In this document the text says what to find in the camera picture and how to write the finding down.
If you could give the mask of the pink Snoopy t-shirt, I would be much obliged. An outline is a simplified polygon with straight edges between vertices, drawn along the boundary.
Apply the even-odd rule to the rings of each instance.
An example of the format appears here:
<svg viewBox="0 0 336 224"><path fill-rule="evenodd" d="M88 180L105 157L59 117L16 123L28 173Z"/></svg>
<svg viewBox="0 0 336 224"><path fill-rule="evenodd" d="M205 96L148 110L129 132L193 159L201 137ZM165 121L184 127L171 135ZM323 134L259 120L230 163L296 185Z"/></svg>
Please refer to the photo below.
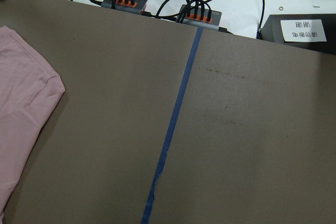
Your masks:
<svg viewBox="0 0 336 224"><path fill-rule="evenodd" d="M64 92L48 61L15 30L1 27L1 210Z"/></svg>

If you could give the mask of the black box with white label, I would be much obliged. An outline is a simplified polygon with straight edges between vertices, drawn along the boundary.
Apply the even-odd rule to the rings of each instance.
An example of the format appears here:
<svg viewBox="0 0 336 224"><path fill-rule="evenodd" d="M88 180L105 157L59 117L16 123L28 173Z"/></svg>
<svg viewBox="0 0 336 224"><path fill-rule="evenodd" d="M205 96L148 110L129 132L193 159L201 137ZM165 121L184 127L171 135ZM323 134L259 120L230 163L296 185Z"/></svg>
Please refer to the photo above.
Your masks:
<svg viewBox="0 0 336 224"><path fill-rule="evenodd" d="M335 55L335 14L270 15L260 39Z"/></svg>

